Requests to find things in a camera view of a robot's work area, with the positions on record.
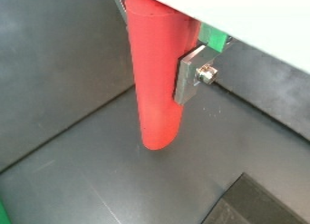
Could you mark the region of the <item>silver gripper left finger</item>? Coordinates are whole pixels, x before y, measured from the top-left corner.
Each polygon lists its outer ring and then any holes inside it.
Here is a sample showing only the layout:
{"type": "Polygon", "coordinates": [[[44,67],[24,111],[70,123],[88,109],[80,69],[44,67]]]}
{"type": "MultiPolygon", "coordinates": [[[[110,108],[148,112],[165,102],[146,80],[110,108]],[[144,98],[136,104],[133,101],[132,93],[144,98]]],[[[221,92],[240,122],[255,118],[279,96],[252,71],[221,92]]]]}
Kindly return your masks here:
{"type": "Polygon", "coordinates": [[[122,21],[126,22],[126,13],[125,13],[125,7],[124,7],[124,0],[113,0],[114,4],[117,6],[120,15],[122,17],[122,21]]]}

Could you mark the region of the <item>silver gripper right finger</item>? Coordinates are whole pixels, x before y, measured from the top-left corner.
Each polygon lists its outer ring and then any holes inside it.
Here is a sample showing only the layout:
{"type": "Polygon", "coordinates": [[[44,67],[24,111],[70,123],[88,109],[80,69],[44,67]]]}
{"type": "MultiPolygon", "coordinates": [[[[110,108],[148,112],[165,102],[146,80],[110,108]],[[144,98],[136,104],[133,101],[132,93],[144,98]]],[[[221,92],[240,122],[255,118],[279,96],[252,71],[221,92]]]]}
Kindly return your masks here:
{"type": "Polygon", "coordinates": [[[235,39],[211,27],[200,24],[197,45],[179,59],[173,88],[173,101],[184,105],[195,96],[200,83],[215,81],[217,70],[213,60],[233,43],[235,39]]]}

